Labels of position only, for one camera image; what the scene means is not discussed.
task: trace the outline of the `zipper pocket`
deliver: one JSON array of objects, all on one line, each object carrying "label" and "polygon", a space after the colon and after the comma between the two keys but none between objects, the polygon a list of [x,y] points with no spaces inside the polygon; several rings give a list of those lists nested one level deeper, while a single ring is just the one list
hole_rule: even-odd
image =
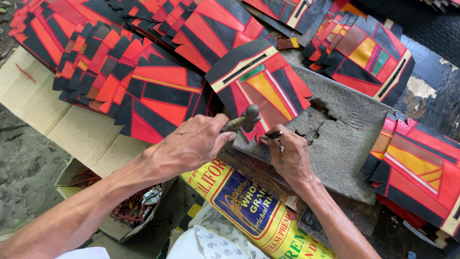
[{"label": "zipper pocket", "polygon": [[311,4],[307,0],[304,0],[300,5],[300,8],[297,10],[297,13],[295,14],[294,18],[299,17],[300,12],[302,11],[305,5],[307,5],[307,8],[310,8],[311,6]]},{"label": "zipper pocket", "polygon": [[233,78],[235,78],[237,75],[243,73],[246,69],[248,69],[250,66],[252,66],[253,64],[261,61],[262,59],[266,58],[267,57],[267,54],[263,54],[262,56],[254,59],[252,62],[250,62],[249,64],[247,64],[246,66],[244,66],[243,68],[241,68],[240,70],[236,71],[235,73],[231,74],[229,77],[227,77],[225,80],[223,80],[222,82],[225,84],[227,83],[228,81],[232,80]]},{"label": "zipper pocket", "polygon": [[406,63],[406,59],[403,59],[401,65],[400,65],[399,68],[398,68],[398,70],[396,70],[396,73],[393,75],[393,77],[390,79],[390,81],[388,82],[388,84],[386,84],[385,87],[383,88],[383,90],[380,92],[379,97],[382,97],[383,94],[388,90],[388,88],[390,87],[390,85],[393,83],[393,81],[394,81],[394,80],[396,79],[396,77],[399,75],[399,72],[401,72],[401,69],[403,68],[403,66],[404,66],[405,63]]}]

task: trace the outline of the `white patterned fabric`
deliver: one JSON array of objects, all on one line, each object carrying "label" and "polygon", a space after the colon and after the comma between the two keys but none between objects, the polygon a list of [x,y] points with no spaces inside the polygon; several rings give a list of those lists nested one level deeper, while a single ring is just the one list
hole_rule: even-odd
[{"label": "white patterned fabric", "polygon": [[192,227],[206,259],[270,259],[207,202],[190,221],[189,228]]}]

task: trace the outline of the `cardboard sheet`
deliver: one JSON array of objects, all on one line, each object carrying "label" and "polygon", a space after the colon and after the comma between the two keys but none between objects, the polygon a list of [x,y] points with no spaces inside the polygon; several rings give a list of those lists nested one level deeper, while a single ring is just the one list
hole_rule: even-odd
[{"label": "cardboard sheet", "polygon": [[[34,83],[15,63],[31,75]],[[119,134],[108,116],[58,100],[54,74],[23,48],[0,69],[0,102],[101,177],[142,153],[146,142]]]}]

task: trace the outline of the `zipper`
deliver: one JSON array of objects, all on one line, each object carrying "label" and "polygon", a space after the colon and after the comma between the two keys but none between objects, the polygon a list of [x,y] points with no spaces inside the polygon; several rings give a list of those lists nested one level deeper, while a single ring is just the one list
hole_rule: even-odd
[{"label": "zipper", "polygon": [[294,114],[294,117],[297,117],[299,114],[296,112],[296,110],[292,106],[290,100],[284,94],[283,89],[281,89],[281,87],[278,84],[278,82],[273,78],[273,76],[271,75],[271,73],[268,70],[267,70],[267,75],[268,75],[268,77],[270,77],[270,80],[273,82],[273,84],[276,86],[278,91],[281,93],[281,96],[283,97],[284,101],[287,103],[287,105],[289,105],[289,108],[291,109],[292,113]]},{"label": "zipper", "polygon": [[404,171],[406,171],[406,173],[410,174],[415,180],[417,180],[419,183],[421,183],[423,186],[427,187],[430,191],[432,191],[434,194],[437,195],[437,191],[435,189],[433,189],[433,187],[431,187],[430,185],[428,185],[425,181],[423,181],[422,179],[420,179],[418,176],[416,176],[411,170],[409,170],[409,168],[407,168],[406,166],[404,166],[403,164],[401,164],[398,160],[396,160],[395,158],[393,158],[392,156],[390,156],[388,153],[385,153],[384,155],[386,158],[388,158],[389,160],[391,160],[393,163],[395,163],[397,166],[399,166],[399,168],[403,169]]},{"label": "zipper", "polygon": [[399,68],[398,68],[398,70],[396,70],[396,73],[393,75],[393,77],[390,79],[390,81],[388,82],[388,84],[386,84],[385,87],[383,88],[383,90],[380,92],[379,97],[382,97],[383,94],[388,90],[388,88],[390,87],[390,85],[393,83],[393,81],[394,81],[394,80],[396,79],[396,77],[398,76],[399,72],[401,72],[401,69],[403,68],[403,66],[404,66],[405,63],[406,63],[406,59],[403,59],[401,65],[400,65]]},{"label": "zipper", "polygon": [[297,10],[297,13],[295,14],[294,18],[299,17],[300,12],[304,8],[304,6],[307,5],[307,9],[310,8],[311,4],[308,2],[308,0],[304,0],[302,4],[300,5],[300,8]]},{"label": "zipper", "polygon": [[231,74],[229,77],[227,77],[226,79],[224,79],[222,82],[225,84],[227,83],[228,81],[232,80],[233,78],[235,78],[237,75],[243,73],[246,69],[248,69],[250,66],[254,65],[255,63],[261,61],[262,59],[266,58],[267,57],[267,54],[263,54],[262,56],[254,59],[253,61],[251,61],[249,64],[247,64],[246,66],[244,66],[243,68],[239,69],[238,71],[236,71],[235,73]]}]

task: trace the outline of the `yellow leather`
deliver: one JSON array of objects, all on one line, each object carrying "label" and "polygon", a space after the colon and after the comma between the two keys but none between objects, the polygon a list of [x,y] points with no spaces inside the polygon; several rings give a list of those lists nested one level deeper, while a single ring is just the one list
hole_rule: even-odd
[{"label": "yellow leather", "polygon": [[276,94],[275,90],[272,88],[267,78],[263,73],[260,73],[247,82],[255,88],[260,94],[262,94],[267,100],[269,100],[288,120],[292,120],[293,117],[289,114],[288,110],[284,106],[280,97]]},{"label": "yellow leather", "polygon": [[442,168],[440,166],[430,164],[392,145],[388,146],[386,152],[416,174],[418,178],[431,185],[435,190],[439,189],[439,180],[442,174]]},{"label": "yellow leather", "polygon": [[374,47],[375,42],[368,37],[350,54],[350,59],[355,61],[362,68],[366,68],[366,64],[372,55]]}]

